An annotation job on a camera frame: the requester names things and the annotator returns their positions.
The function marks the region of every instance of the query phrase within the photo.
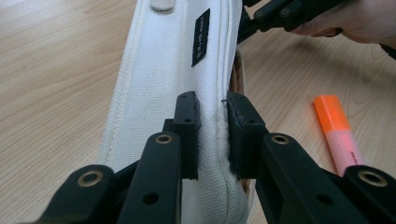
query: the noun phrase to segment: black sleeve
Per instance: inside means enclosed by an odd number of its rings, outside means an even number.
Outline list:
[[[380,46],[390,57],[392,57],[394,60],[396,60],[396,49],[393,49],[386,45],[380,45]]]

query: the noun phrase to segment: fabric tag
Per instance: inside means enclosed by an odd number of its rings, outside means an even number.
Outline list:
[[[210,9],[195,21],[194,45],[192,49],[192,66],[206,55],[207,36],[209,34]]]

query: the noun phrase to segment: highlighter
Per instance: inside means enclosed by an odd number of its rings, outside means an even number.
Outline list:
[[[348,166],[363,165],[343,107],[335,95],[320,95],[314,101],[323,132],[340,176]]]

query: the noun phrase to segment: wooden table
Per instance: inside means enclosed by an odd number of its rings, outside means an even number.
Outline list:
[[[0,223],[37,219],[70,173],[96,162],[134,5],[0,2]],[[271,132],[334,172],[312,102],[336,94],[366,163],[396,176],[396,62],[379,46],[277,29],[239,48]],[[249,222],[263,223],[259,204]]]

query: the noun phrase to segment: white bag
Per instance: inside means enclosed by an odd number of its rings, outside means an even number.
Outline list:
[[[230,172],[222,102],[242,1],[176,0],[166,8],[155,7],[158,2],[136,4],[99,162],[117,172],[139,160],[149,136],[174,116],[177,96],[195,91],[202,123],[199,179],[183,180],[182,223],[244,223],[248,200]]]

